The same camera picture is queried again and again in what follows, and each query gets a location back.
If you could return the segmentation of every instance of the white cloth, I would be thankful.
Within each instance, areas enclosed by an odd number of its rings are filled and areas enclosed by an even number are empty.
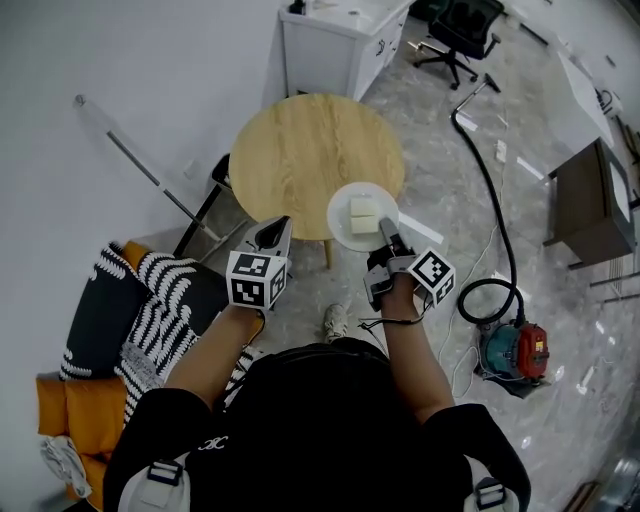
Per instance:
[[[40,443],[40,455],[53,474],[71,484],[78,496],[86,498],[91,494],[87,473],[69,437],[45,437]]]

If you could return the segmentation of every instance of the round wooden table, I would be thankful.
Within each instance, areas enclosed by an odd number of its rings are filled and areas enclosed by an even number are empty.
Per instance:
[[[354,181],[397,197],[404,181],[402,148],[373,109],[331,94],[305,94],[256,114],[231,150],[231,188],[256,221],[293,220],[293,237],[325,242],[331,267],[327,206]]]

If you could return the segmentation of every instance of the white sneaker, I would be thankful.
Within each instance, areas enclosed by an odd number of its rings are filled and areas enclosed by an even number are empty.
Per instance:
[[[347,308],[342,304],[331,304],[324,312],[324,342],[333,343],[347,335]]]

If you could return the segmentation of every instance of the strap buckle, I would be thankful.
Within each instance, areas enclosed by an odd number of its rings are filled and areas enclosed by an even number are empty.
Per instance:
[[[175,460],[159,460],[152,463],[147,471],[147,480],[178,487],[184,468]]]
[[[504,486],[495,478],[483,478],[474,490],[478,510],[492,510],[507,500]]]

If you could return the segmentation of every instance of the tofu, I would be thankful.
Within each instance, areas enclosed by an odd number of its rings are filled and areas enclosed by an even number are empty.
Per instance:
[[[351,217],[351,233],[354,235],[366,235],[377,233],[380,229],[378,217],[370,215],[368,217]]]
[[[376,202],[368,196],[356,196],[350,200],[351,217],[374,217],[378,215]]]

